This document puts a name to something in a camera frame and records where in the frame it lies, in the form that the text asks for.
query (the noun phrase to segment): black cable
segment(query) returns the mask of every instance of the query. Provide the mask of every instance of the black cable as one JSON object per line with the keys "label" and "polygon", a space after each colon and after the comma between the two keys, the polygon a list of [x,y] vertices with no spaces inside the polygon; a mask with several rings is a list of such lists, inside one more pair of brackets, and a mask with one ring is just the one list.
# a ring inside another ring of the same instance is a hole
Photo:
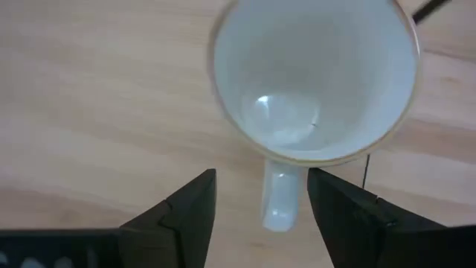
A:
{"label": "black cable", "polygon": [[450,0],[430,0],[428,3],[421,6],[414,14],[413,18],[415,24],[419,24],[423,19],[428,15],[432,14],[434,11],[443,6],[446,2]]}
{"label": "black cable", "polygon": [[369,164],[370,164],[370,154],[367,154],[367,162],[365,163],[364,180],[362,181],[362,189],[365,189],[365,181],[367,180],[367,172],[369,170]]}

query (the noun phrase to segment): table surface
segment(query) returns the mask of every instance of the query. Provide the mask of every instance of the table surface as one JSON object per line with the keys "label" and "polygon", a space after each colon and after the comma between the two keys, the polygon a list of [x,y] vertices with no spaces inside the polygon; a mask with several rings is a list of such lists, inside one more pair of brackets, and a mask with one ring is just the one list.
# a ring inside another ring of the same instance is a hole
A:
{"label": "table surface", "polygon": [[[423,0],[402,0],[411,12]],[[207,267],[331,267],[309,201],[260,226],[263,157],[219,114],[205,71],[221,0],[0,2],[0,228],[118,226],[218,170]],[[365,188],[476,223],[476,1],[419,27],[423,87]],[[362,184],[366,159],[330,172]]]}

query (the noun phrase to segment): mug rim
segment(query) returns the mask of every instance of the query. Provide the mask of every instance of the mug rim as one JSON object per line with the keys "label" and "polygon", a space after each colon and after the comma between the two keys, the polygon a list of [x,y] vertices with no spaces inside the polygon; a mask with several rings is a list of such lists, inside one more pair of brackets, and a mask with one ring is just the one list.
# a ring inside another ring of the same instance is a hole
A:
{"label": "mug rim", "polygon": [[207,71],[208,77],[212,82],[212,91],[215,97],[216,102],[219,104],[220,109],[222,110],[226,120],[234,127],[235,130],[238,131],[240,136],[247,141],[255,150],[262,153],[264,156],[269,157],[275,161],[285,162],[291,165],[298,165],[303,167],[328,167],[333,165],[339,165],[347,162],[351,162],[357,158],[360,158],[364,155],[369,154],[371,151],[374,151],[378,146],[382,145],[384,141],[388,141],[393,137],[395,132],[401,127],[404,119],[408,116],[408,111],[412,106],[415,96],[420,88],[421,83],[421,53],[420,53],[420,43],[417,36],[416,25],[413,19],[403,10],[403,7],[397,0],[391,0],[393,3],[396,12],[399,15],[400,21],[405,25],[405,29],[410,35],[414,47],[414,59],[416,61],[416,71],[414,76],[414,84],[411,90],[411,96],[408,102],[405,105],[405,108],[401,111],[400,116],[398,119],[393,123],[392,127],[387,130],[387,132],[380,138],[376,139],[366,147],[360,148],[359,150],[347,154],[345,156],[341,156],[334,159],[327,159],[327,160],[312,160],[312,159],[298,159],[295,157],[286,156],[282,153],[277,153],[273,150],[268,149],[267,147],[263,146],[262,144],[256,142],[250,135],[248,135],[241,127],[237,125],[235,120],[230,115],[229,111],[225,108],[225,104],[223,102],[222,96],[219,93],[218,86],[216,84],[216,75],[215,75],[215,44],[216,38],[228,17],[231,13],[233,8],[237,5],[238,0],[231,0],[229,1],[219,12],[219,15],[215,19],[213,26],[211,28],[208,44],[207,44]]}

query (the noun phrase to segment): ceramic cup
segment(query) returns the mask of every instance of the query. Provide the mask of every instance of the ceramic cup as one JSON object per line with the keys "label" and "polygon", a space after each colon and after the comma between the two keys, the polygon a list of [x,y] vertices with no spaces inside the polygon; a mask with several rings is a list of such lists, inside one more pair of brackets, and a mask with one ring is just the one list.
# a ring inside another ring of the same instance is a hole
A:
{"label": "ceramic cup", "polygon": [[266,156],[262,219],[289,230],[309,167],[369,153],[414,98],[414,24],[389,0],[240,0],[212,30],[208,67],[226,118]]}

